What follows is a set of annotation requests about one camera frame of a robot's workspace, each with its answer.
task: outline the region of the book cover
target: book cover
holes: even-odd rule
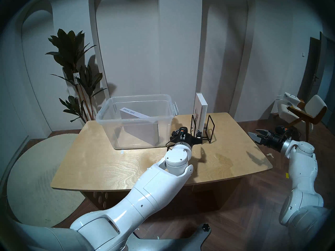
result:
[[[149,118],[149,116],[142,113],[133,111],[131,109],[122,108],[120,109],[120,114],[122,119],[132,119],[132,118]],[[156,146],[159,143],[158,136],[158,124],[130,124],[123,126],[125,132],[153,145]]]
[[[207,106],[207,102],[202,93],[197,92],[195,94],[193,116],[195,119],[196,128],[200,132],[204,130]]]

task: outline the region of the potted plant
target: potted plant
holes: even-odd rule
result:
[[[68,110],[64,110],[67,113],[72,113],[74,114],[74,112],[76,112],[76,114],[74,115],[79,115],[79,113],[82,115],[84,115],[85,119],[82,118],[82,120],[84,122],[89,121],[88,116],[86,114],[86,110],[85,108],[80,108],[79,106],[79,102],[81,103],[85,103],[88,115],[90,117],[91,120],[94,120],[94,113],[93,113],[93,107],[92,107],[92,97],[94,95],[96,95],[97,93],[103,91],[104,89],[98,91],[97,93],[93,94],[94,89],[96,88],[96,85],[98,84],[98,82],[100,82],[100,80],[102,79],[102,73],[98,73],[94,76],[93,80],[92,80],[92,72],[88,71],[88,73],[82,72],[82,77],[79,76],[79,72],[77,70],[77,63],[79,61],[79,59],[81,57],[84,56],[84,54],[90,50],[91,48],[93,48],[96,45],[93,45],[91,47],[89,47],[88,49],[86,49],[86,47],[89,45],[89,43],[87,45],[85,45],[83,47],[83,49],[80,49],[80,45],[83,42],[85,37],[85,33],[83,33],[82,31],[80,31],[77,35],[75,35],[75,33],[71,30],[68,33],[66,33],[64,30],[59,29],[57,32],[57,36],[50,36],[50,38],[48,38],[48,40],[55,46],[58,48],[58,52],[47,52],[46,55],[52,55],[54,57],[54,60],[59,63],[62,68],[63,68],[63,72],[66,75],[66,77],[62,77],[59,75],[55,75],[52,74],[54,76],[58,76],[66,81],[68,81],[69,83],[71,83],[75,89],[76,92],[78,94],[79,100],[77,99],[77,102],[75,101],[76,98],[71,98],[72,102],[70,102],[70,99],[68,101],[69,104],[71,104],[72,107],[76,106],[77,109],[69,109]],[[85,98],[85,94],[83,92],[82,87],[84,87],[84,90],[86,91],[89,100],[90,100],[90,105],[91,105],[91,112],[90,109],[88,107],[86,98]],[[66,104],[65,106],[69,107],[69,105],[66,103],[67,101],[63,101],[61,100],[61,103],[64,105],[64,103]]]

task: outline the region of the wooden chair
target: wooden chair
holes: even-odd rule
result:
[[[318,124],[327,111],[325,102],[320,96],[314,95],[305,105],[305,110],[303,110],[303,103],[300,103],[297,107],[283,105],[281,104],[278,108],[279,117],[289,122],[287,127],[295,126],[299,129],[305,123],[306,142],[308,142],[309,132],[313,130],[313,124]]]

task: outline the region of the chair leg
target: chair leg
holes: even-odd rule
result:
[[[309,136],[309,122],[306,122],[306,142],[308,142],[308,136]]]

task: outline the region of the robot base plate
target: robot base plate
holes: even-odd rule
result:
[[[200,251],[201,245],[211,232],[208,224],[197,227],[195,233],[189,238],[180,239],[141,239],[132,233],[128,240],[128,251],[163,251],[182,250]]]

